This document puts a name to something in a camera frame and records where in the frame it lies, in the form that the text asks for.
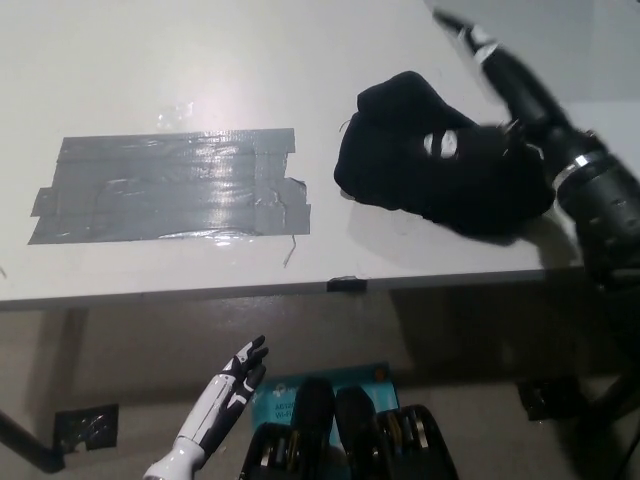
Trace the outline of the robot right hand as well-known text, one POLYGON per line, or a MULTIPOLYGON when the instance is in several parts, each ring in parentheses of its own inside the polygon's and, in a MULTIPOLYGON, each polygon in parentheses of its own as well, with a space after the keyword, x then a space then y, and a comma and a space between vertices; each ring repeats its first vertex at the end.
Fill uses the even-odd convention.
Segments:
POLYGON ((578 135, 549 89, 529 66, 480 25, 440 7, 432 10, 432 16, 468 50, 504 102, 523 139, 540 148, 558 166, 561 156, 577 145, 578 135))

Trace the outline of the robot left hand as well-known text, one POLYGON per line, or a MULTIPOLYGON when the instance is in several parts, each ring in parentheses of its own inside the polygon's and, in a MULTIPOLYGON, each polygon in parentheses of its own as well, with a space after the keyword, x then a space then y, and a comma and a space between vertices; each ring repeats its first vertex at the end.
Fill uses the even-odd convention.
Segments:
POLYGON ((199 447, 206 458, 221 445, 262 382, 269 352, 261 335, 241 348, 218 372, 193 406, 176 442, 199 447))

